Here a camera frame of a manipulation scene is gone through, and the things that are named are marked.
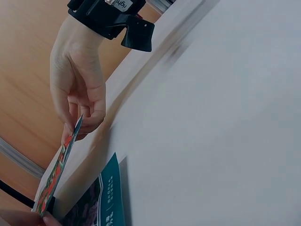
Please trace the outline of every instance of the black cable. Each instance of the black cable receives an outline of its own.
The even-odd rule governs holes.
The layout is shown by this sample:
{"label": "black cable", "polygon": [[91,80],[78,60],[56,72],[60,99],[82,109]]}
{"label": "black cable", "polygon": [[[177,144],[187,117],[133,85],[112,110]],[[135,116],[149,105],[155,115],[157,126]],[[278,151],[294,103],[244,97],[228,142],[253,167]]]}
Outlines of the black cable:
{"label": "black cable", "polygon": [[2,180],[0,180],[0,189],[2,191],[6,192],[7,194],[9,194],[10,196],[12,196],[13,198],[17,199],[18,201],[20,201],[24,205],[26,205],[30,208],[33,208],[33,205],[34,205],[33,200],[27,198],[26,196],[22,195],[21,193],[19,193],[18,191],[16,191],[12,187],[8,186]]}

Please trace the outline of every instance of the colorful card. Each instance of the colorful card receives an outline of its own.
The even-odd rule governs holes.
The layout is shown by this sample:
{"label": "colorful card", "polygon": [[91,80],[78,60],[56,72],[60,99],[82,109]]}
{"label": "colorful card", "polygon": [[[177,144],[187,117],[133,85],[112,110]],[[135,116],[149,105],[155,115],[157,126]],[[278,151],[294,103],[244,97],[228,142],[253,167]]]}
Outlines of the colorful card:
{"label": "colorful card", "polygon": [[61,178],[63,170],[65,168],[67,159],[70,155],[72,146],[76,140],[76,136],[79,133],[79,129],[81,127],[83,116],[78,120],[74,133],[72,136],[69,136],[66,140],[66,143],[62,146],[57,161],[49,175],[46,185],[40,193],[38,200],[35,202],[33,206],[33,211],[38,212],[41,216],[43,216],[48,208],[48,205],[53,197],[57,184]]}
{"label": "colorful card", "polygon": [[61,223],[64,226],[125,226],[116,154]]}

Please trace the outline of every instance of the teal book cover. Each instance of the teal book cover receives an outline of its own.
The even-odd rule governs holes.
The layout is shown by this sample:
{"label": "teal book cover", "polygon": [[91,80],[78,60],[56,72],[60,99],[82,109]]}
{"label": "teal book cover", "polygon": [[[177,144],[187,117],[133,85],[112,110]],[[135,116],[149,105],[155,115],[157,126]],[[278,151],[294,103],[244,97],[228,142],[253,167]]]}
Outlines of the teal book cover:
{"label": "teal book cover", "polygon": [[63,226],[125,226],[116,153],[61,223]]}

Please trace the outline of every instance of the white table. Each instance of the white table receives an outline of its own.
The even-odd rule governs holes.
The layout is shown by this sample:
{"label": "white table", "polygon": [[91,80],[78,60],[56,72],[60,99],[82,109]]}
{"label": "white table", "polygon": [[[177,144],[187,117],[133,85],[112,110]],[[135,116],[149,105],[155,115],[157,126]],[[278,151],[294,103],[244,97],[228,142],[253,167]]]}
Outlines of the white table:
{"label": "white table", "polygon": [[57,217],[116,152],[130,226],[300,224],[301,1],[208,0],[187,18],[199,3],[178,0],[154,51],[108,80],[107,117],[74,146]]}

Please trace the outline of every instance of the floor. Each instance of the floor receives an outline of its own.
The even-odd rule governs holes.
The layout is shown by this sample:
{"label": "floor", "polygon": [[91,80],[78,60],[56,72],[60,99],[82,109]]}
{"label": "floor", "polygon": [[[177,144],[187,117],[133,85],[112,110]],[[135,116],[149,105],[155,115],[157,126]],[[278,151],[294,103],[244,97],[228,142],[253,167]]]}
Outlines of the floor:
{"label": "floor", "polygon": [[[60,146],[62,125],[49,92],[49,54],[67,15],[61,0],[0,0],[0,137],[46,168]],[[160,14],[146,5],[140,15],[155,22]],[[129,53],[122,36],[106,40],[100,58],[106,79]],[[33,199],[35,178],[0,154],[0,179]],[[28,209],[0,190],[0,208]]]}

